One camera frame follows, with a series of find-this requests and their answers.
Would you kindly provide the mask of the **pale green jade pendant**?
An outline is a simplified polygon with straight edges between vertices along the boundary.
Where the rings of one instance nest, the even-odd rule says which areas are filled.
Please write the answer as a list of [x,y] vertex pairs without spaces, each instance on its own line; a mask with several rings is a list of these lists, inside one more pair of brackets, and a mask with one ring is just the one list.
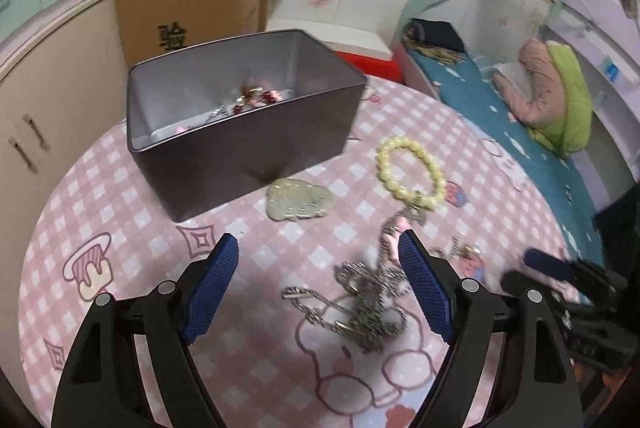
[[268,217],[277,222],[323,218],[331,210],[333,194],[324,186],[299,179],[277,179],[269,187]]

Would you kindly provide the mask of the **pink checkered tablecloth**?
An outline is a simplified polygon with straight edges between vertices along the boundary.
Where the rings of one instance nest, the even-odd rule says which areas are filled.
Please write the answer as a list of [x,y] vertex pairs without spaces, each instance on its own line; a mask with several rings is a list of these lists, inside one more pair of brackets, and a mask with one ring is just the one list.
[[346,301],[335,266],[373,261],[380,228],[398,209],[375,174],[376,148],[395,136],[416,140],[447,177],[446,203],[418,233],[427,246],[478,247],[482,258],[459,263],[461,273],[480,272],[497,288],[529,247],[574,258],[548,203],[509,153],[451,108],[393,82],[372,79],[344,153],[302,173],[333,194],[320,219],[272,221],[267,194],[257,191],[171,221],[129,154],[125,125],[114,125],[58,183],[26,250],[18,331],[40,417],[52,415],[66,356],[98,293],[144,295],[230,233],[240,264],[214,324],[192,347],[224,419],[237,427],[407,426],[446,352],[416,300],[397,300],[405,333],[366,354],[306,323],[281,297],[296,286]]

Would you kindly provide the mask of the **pink and green pillow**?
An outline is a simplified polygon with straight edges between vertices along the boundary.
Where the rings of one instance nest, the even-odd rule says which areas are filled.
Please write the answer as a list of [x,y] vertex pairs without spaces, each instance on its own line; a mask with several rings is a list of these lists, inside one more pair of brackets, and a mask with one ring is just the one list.
[[529,136],[566,159],[590,140],[592,100],[574,50],[556,41],[527,40],[518,55],[530,95],[497,70],[492,82]]

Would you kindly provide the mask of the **teal patterned bed mattress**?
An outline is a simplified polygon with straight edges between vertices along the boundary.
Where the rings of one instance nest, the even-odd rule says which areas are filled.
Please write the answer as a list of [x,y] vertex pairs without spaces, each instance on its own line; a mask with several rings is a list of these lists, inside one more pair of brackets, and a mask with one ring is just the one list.
[[440,100],[493,139],[526,173],[561,226],[570,255],[601,263],[602,240],[593,222],[596,207],[582,174],[572,159],[562,159],[535,142],[513,117],[491,81],[496,63],[475,53],[451,66],[415,50],[408,55],[437,86]]

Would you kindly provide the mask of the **folded dark clothes on bed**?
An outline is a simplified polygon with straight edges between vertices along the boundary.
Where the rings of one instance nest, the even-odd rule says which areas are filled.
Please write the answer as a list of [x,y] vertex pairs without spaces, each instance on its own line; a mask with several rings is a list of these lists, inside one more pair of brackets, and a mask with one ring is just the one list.
[[402,29],[401,42],[407,50],[451,66],[463,62],[465,46],[447,21],[412,18]]

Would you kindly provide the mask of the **red and white bench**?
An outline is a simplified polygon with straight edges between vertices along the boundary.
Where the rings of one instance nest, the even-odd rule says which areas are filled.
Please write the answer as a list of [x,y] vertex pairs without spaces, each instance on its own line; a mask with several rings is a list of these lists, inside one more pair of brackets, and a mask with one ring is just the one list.
[[368,76],[402,82],[401,69],[394,53],[376,33],[311,21],[301,21],[298,28]]

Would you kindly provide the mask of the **dark metal tin box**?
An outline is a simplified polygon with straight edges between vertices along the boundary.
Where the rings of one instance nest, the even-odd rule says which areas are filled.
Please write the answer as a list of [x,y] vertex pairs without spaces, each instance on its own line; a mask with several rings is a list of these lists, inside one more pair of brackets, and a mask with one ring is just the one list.
[[366,84],[302,30],[189,46],[130,69],[128,149],[183,222],[340,155]]

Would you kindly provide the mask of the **beige lower cabinet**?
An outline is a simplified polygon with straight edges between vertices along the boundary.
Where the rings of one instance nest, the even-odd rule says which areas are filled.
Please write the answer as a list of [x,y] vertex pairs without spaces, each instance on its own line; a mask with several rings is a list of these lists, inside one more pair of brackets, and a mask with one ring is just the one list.
[[125,114],[115,0],[87,0],[1,68],[1,255],[22,258],[53,188]]

